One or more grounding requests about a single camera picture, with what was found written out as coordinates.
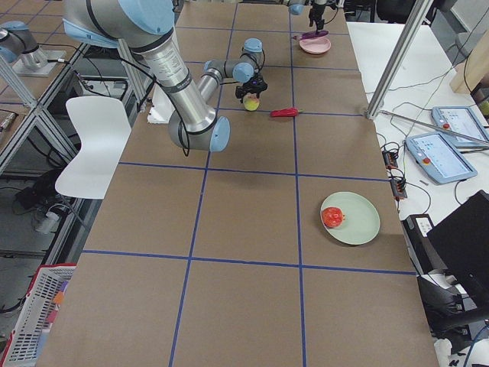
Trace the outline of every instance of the black computer screen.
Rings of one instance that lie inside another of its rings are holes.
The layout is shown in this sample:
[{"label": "black computer screen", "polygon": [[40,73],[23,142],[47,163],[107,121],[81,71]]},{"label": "black computer screen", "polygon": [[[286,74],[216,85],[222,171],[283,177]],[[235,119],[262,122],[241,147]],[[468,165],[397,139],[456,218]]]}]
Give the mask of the black computer screen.
[{"label": "black computer screen", "polygon": [[480,190],[471,196],[428,239],[473,301],[489,305],[489,195]]}]

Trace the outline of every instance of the red tomato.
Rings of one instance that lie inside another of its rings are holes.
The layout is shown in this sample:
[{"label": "red tomato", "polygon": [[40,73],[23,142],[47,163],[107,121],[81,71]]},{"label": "red tomato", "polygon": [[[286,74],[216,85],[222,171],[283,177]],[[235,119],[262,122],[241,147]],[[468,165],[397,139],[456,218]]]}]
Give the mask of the red tomato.
[{"label": "red tomato", "polygon": [[335,228],[343,223],[345,216],[341,209],[330,206],[321,212],[321,219],[325,226]]}]

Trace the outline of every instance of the blue and white device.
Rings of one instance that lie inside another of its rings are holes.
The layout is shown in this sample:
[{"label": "blue and white device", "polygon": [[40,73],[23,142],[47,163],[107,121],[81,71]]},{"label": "blue and white device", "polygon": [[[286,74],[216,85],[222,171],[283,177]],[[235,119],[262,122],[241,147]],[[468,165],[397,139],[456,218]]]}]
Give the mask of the blue and white device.
[{"label": "blue and white device", "polygon": [[[489,143],[489,134],[469,107],[433,107],[432,118],[435,123],[446,130],[452,130]],[[457,148],[486,148],[486,145],[445,134],[445,137]]]},{"label": "blue and white device", "polygon": [[406,146],[416,163],[438,184],[447,184],[477,175],[475,168],[444,134],[430,132],[408,137]]}]

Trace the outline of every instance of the plastic crate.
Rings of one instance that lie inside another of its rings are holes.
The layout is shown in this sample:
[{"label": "plastic crate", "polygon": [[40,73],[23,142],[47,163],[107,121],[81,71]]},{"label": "plastic crate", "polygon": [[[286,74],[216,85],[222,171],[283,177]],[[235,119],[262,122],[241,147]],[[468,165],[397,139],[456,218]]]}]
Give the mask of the plastic crate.
[{"label": "plastic crate", "polygon": [[49,327],[46,319],[55,308],[52,300],[63,282],[71,279],[75,268],[74,264],[45,265],[38,268],[5,347],[0,361],[2,367],[28,367],[36,364],[39,336],[43,329]]}]

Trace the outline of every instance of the green plate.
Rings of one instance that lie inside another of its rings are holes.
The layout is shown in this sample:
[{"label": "green plate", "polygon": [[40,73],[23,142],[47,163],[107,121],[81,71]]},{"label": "green plate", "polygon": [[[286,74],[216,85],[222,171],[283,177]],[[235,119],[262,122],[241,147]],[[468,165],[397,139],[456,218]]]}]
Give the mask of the green plate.
[{"label": "green plate", "polygon": [[[345,215],[339,227],[328,228],[322,223],[321,212],[330,206],[341,209]],[[375,206],[362,195],[347,191],[328,196],[322,202],[319,219],[330,235],[349,245],[363,245],[371,241],[381,228],[381,219]]]}]

